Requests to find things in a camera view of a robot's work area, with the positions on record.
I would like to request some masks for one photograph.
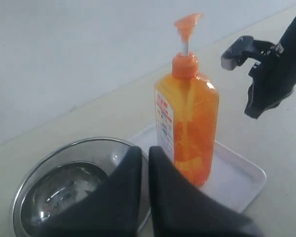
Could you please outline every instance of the stainless steel bowl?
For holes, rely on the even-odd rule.
[[[116,169],[132,144],[89,138],[66,145],[40,161],[13,199],[11,222],[17,237],[31,237],[50,216],[81,201]],[[148,160],[143,154],[138,232],[150,217]]]

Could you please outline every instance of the orange soap bottle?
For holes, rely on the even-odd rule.
[[[172,73],[154,86],[158,145],[192,184],[204,184],[211,172],[219,95],[198,70],[188,41],[201,14],[184,17],[175,26],[183,49],[172,61]]]

